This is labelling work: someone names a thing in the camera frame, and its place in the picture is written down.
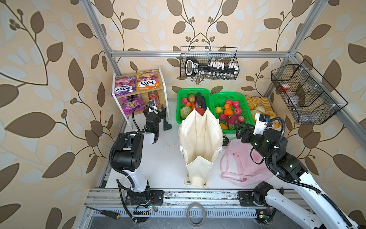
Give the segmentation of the red soda can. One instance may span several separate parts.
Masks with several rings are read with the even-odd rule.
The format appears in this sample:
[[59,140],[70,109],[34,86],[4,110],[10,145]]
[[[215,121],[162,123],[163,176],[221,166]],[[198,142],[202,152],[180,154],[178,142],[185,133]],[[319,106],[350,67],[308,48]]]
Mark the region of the red soda can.
[[149,100],[153,100],[155,102],[155,105],[156,106],[159,106],[160,105],[159,94],[158,94],[158,92],[156,90],[150,91],[148,93],[148,97],[149,97]]

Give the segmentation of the magenta snack bag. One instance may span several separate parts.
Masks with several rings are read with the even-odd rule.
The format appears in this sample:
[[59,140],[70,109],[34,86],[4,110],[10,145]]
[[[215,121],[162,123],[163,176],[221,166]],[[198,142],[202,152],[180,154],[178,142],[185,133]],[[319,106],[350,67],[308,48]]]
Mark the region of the magenta snack bag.
[[144,102],[140,94],[130,95],[121,98],[121,106],[125,115],[132,114],[136,106],[142,105]]

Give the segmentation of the orange Fox's candy bag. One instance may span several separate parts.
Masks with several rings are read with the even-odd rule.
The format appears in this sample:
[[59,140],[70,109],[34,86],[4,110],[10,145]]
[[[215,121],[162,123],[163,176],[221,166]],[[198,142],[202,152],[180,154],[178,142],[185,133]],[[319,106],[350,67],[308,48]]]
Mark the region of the orange Fox's candy bag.
[[137,74],[137,89],[154,89],[160,86],[158,79],[158,70],[140,72]]

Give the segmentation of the pink plastic grocery bag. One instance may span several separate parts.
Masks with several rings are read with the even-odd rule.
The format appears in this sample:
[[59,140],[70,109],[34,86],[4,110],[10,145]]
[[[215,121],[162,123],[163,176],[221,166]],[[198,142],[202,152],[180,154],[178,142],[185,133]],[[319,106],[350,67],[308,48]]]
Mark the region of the pink plastic grocery bag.
[[273,174],[262,159],[263,157],[253,150],[251,144],[233,139],[225,148],[225,154],[220,162],[221,178],[241,188],[268,181]]

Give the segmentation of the cream canvas tote bag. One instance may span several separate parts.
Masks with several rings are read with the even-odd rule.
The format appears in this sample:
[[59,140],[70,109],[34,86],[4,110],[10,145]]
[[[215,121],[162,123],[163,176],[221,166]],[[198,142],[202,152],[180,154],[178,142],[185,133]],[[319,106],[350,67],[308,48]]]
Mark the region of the cream canvas tote bag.
[[179,127],[179,146],[186,163],[185,184],[209,188],[209,177],[223,148],[219,120],[207,109],[203,115],[193,110]]

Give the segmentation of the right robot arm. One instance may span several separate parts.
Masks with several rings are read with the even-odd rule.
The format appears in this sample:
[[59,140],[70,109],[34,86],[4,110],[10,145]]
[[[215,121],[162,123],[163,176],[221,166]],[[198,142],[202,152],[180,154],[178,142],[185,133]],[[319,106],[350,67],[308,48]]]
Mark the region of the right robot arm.
[[255,119],[255,125],[236,123],[236,137],[242,143],[249,143],[261,155],[262,164],[289,184],[311,210],[300,207],[265,181],[253,189],[254,204],[275,208],[303,229],[359,229],[360,226],[320,188],[306,166],[286,151],[285,120],[271,119],[267,114],[256,114]]

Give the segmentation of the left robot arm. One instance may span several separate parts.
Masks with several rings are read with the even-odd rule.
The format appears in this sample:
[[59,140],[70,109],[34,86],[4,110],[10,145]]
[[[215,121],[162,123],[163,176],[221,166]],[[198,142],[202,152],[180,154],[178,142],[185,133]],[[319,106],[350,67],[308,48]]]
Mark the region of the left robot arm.
[[143,176],[139,169],[142,162],[143,146],[155,144],[159,138],[161,121],[164,122],[164,130],[169,130],[171,125],[166,120],[166,108],[157,110],[156,102],[150,100],[148,105],[138,105],[132,111],[132,121],[136,120],[134,113],[137,108],[144,108],[146,124],[142,130],[137,129],[119,134],[112,145],[109,153],[109,164],[111,168],[124,175],[130,182],[130,187],[124,186],[119,179],[116,180],[118,189],[127,192],[123,198],[129,201],[132,206],[156,206],[162,205],[164,192],[161,190],[151,191],[149,181]]

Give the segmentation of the dark green clamp stand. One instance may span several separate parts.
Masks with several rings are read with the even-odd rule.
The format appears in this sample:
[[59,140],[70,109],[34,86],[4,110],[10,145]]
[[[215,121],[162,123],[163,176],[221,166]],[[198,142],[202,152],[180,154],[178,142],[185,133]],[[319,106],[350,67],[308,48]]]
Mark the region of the dark green clamp stand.
[[168,123],[167,121],[167,109],[162,106],[161,107],[161,119],[163,120],[163,130],[167,131],[170,130],[172,128],[172,125],[170,123]]

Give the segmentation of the pink dragon fruit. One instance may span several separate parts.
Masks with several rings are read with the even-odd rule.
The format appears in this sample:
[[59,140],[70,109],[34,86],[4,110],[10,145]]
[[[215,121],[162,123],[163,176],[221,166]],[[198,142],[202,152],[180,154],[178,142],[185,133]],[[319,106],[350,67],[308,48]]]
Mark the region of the pink dragon fruit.
[[228,130],[234,130],[235,129],[235,123],[237,122],[237,117],[234,115],[230,115],[226,117],[226,125],[228,127]]

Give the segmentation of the bread tray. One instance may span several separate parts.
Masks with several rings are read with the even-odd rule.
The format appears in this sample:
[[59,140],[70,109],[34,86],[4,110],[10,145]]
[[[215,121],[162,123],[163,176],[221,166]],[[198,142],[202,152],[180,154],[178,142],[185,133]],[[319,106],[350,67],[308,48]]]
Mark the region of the bread tray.
[[273,111],[268,98],[266,97],[250,97],[245,95],[251,116],[256,123],[255,115],[256,114],[265,114],[269,115],[270,119],[277,117],[277,114]]

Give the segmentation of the black yellow tape measure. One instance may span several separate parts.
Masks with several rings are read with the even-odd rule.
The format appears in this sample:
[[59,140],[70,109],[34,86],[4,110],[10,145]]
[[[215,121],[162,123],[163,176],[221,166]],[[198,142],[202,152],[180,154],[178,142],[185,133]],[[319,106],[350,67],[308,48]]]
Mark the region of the black yellow tape measure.
[[228,146],[228,144],[229,144],[229,138],[227,136],[223,136],[223,144],[222,144],[222,146],[223,147],[226,147],[226,146]]

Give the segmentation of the green cabbage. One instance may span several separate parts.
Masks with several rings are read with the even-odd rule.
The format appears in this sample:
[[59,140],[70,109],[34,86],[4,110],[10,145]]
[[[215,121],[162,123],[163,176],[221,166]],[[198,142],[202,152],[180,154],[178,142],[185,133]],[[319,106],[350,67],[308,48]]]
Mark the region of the green cabbage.
[[192,112],[192,108],[189,106],[184,106],[183,108],[180,109],[180,117],[182,120],[185,120],[189,114]]

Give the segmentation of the white wooden shelf rack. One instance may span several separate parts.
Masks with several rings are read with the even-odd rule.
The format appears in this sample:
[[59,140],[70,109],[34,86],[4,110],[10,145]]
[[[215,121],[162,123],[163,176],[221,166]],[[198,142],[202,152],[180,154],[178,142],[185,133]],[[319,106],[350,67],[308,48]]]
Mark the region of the white wooden shelf rack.
[[115,100],[118,108],[120,109],[123,118],[126,121],[126,125],[127,127],[129,127],[130,129],[134,130],[134,124],[132,119],[130,119],[129,117],[132,116],[132,114],[125,114],[125,112],[123,111],[123,108],[121,106],[121,99],[123,97],[126,96],[132,96],[132,95],[136,95],[136,94],[140,94],[144,104],[148,104],[149,101],[149,97],[148,97],[148,93],[150,91],[157,91],[158,95],[159,95],[159,100],[160,100],[160,105],[158,106],[158,109],[161,109],[161,106],[164,106],[167,109],[167,120],[171,121],[171,114],[169,111],[169,105],[168,105],[168,97],[167,97],[167,90],[166,90],[166,83],[165,83],[165,79],[163,77],[163,73],[160,67],[156,68],[157,71],[157,76],[158,76],[158,81],[159,81],[159,87],[154,88],[154,89],[136,89],[136,91],[126,94],[126,95],[120,95],[120,96],[116,96],[115,95],[115,79],[116,78],[126,78],[129,76],[137,76],[138,73],[132,73],[132,74],[126,74],[126,75],[122,75],[122,76],[117,76],[115,73],[112,76],[112,98]]

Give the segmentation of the yellow pear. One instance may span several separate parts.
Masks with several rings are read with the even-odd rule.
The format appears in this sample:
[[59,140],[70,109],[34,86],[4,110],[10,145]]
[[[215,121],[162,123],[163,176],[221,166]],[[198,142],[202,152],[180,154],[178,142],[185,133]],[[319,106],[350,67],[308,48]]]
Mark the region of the yellow pear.
[[222,130],[228,130],[228,126],[223,123],[219,123]]

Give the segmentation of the left green vegetable basket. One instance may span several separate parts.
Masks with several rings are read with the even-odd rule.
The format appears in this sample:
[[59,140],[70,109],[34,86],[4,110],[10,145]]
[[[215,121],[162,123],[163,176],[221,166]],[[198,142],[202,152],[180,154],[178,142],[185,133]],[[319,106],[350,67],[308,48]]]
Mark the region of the left green vegetable basket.
[[[183,99],[188,100],[188,96],[190,94],[194,94],[195,97],[197,96],[197,94],[199,94],[200,96],[204,96],[205,100],[206,100],[207,109],[209,109],[212,113],[214,113],[214,107],[212,105],[211,93],[208,89],[205,89],[205,88],[183,88],[183,89],[180,89],[177,93],[177,105],[176,105],[176,121],[179,125],[182,122],[182,119],[180,117],[180,109],[183,108],[184,106],[186,106],[186,104],[184,104],[182,102],[182,100]],[[197,108],[197,107],[201,107],[201,105],[198,104],[197,102],[191,103],[191,108],[192,109]]]

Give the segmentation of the orange fruit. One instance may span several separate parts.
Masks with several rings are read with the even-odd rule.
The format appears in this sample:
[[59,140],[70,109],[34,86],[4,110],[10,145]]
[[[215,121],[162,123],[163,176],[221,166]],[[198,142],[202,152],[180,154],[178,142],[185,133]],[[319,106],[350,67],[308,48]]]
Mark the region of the orange fruit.
[[224,105],[224,114],[225,114],[226,116],[231,116],[231,115],[233,115],[233,111],[232,111],[232,109],[231,109],[231,105],[230,105],[230,104],[225,104],[225,105]]

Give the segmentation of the right green fruit basket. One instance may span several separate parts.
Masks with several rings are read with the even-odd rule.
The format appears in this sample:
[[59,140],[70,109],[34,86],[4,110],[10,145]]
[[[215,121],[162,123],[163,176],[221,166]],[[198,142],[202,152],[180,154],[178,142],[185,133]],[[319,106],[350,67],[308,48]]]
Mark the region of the right green fruit basket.
[[[251,116],[246,98],[236,92],[219,92],[211,96],[212,105],[214,107],[214,116],[219,120],[219,123],[226,124],[226,115],[224,114],[224,105],[230,104],[233,111],[233,115],[237,117],[239,124],[251,124],[254,125],[254,120]],[[219,106],[223,109],[221,114],[215,113],[215,108]],[[222,130],[224,135],[235,134],[234,130]]]

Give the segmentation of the brown potato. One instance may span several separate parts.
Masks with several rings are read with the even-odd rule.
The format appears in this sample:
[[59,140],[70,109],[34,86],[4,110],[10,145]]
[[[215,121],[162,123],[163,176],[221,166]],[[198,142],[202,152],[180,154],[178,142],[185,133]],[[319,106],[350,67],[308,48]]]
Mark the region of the brown potato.
[[190,95],[188,96],[188,101],[189,101],[190,103],[194,103],[194,102],[195,102],[195,100],[196,100],[196,98],[195,98],[195,95],[194,95],[194,94],[190,94]]

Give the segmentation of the purple Fox's candy bag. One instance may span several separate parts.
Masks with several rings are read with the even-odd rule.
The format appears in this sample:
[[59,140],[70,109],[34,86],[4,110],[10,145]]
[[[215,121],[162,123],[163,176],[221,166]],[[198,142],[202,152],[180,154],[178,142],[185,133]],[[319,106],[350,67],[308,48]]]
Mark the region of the purple Fox's candy bag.
[[114,95],[127,95],[136,91],[136,76],[116,77],[114,80]]

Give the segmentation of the yellow lemon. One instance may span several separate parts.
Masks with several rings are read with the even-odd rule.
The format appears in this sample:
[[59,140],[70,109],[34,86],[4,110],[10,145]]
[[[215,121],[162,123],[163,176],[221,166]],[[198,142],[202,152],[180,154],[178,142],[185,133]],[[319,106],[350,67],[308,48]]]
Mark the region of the yellow lemon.
[[216,114],[221,114],[222,112],[223,112],[223,109],[222,109],[221,107],[217,106],[217,107],[215,108],[215,113],[216,113]]

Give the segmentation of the red tomato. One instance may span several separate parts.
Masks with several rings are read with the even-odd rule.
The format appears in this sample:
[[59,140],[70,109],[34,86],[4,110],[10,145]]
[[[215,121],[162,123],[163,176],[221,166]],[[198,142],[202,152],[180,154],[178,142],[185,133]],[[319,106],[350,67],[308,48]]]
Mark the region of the red tomato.
[[205,110],[204,110],[203,108],[201,108],[201,107],[196,108],[196,111],[197,111],[201,116],[203,116],[203,115],[205,114]]

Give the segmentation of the purple eggplant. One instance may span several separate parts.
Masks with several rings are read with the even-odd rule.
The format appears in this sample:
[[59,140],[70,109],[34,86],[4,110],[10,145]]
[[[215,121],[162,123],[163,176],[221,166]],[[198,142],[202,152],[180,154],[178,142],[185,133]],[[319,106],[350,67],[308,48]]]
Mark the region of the purple eggplant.
[[201,108],[206,110],[207,106],[206,106],[206,100],[204,96],[201,96]]

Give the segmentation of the grey tape roll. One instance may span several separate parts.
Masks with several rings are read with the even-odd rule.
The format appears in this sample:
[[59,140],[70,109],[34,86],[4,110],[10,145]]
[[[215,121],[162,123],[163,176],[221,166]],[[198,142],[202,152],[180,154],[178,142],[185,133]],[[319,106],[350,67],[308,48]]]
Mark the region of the grey tape roll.
[[[207,219],[207,211],[200,203],[193,202],[186,211],[186,218],[192,227],[199,228]],[[197,220],[193,220],[193,218],[200,218],[201,221],[198,222]]]

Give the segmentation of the black yellow screwdriver left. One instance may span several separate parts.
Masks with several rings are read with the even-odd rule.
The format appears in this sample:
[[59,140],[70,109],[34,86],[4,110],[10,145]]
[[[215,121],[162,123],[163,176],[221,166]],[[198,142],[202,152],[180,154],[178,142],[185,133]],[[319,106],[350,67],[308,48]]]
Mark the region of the black yellow screwdriver left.
[[117,212],[114,212],[114,211],[110,211],[110,210],[98,210],[98,209],[95,209],[95,208],[92,208],[92,207],[88,207],[86,206],[87,209],[91,209],[91,210],[94,210],[96,212],[99,212],[101,213],[102,215],[106,216],[106,217],[109,217],[109,218],[112,218],[112,219],[119,219],[120,215],[117,213]]

